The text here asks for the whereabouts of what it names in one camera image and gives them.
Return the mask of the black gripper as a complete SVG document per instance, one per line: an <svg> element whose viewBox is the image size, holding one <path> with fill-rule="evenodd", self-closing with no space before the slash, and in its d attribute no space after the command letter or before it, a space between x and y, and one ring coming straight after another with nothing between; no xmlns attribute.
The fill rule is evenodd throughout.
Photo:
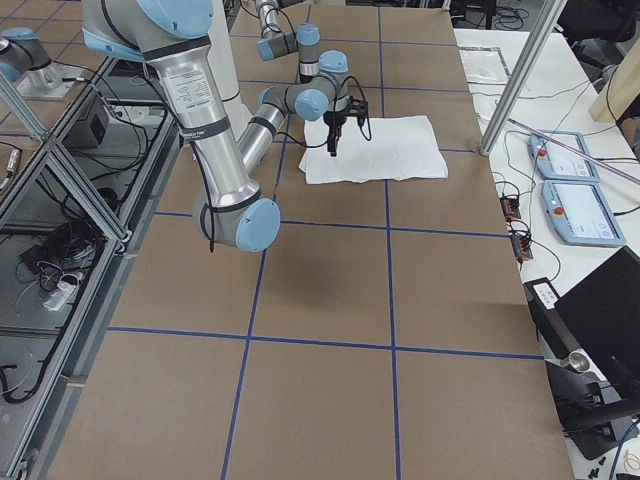
<svg viewBox="0 0 640 480"><path fill-rule="evenodd" d="M324 113L323 121L329 128L327 151L331 157L337 156L341 128L346 123L348 117L355 117L358 126L362 128L369 120L368 102L364 99L349 96L343 107L335 107L333 110L328 110Z"/></svg>

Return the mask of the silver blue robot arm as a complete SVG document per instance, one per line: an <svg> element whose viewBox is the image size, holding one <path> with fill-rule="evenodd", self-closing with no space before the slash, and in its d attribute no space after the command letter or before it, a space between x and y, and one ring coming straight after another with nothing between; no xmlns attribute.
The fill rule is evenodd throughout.
<svg viewBox="0 0 640 480"><path fill-rule="evenodd" d="M275 240L281 222L278 205L261 193L250 176L290 115L321 119L328 127L323 147L331 156L346 120L354 117L363 136L371 134L364 97L348 92L353 80L346 55L321 52L316 25L305 23L285 32L279 24L287 1L258 1L257 43L262 60L295 53L300 83L266 89L257 113L234 133L229 99L218 89L225 72L214 70L210 57L220 54L233 72L228 46L219 48L212 1L85 1L82 4L86 46L119 60L152 67L162 86L167 110L199 164L204 188L193 218L211 244L259 252Z"/></svg>
<svg viewBox="0 0 640 480"><path fill-rule="evenodd" d="M311 23L293 28L284 9L300 1L255 2L260 21L260 40L257 50L263 61L270 61L293 53L298 54L298 73L301 83L308 83L319 73L319 28Z"/></svg>

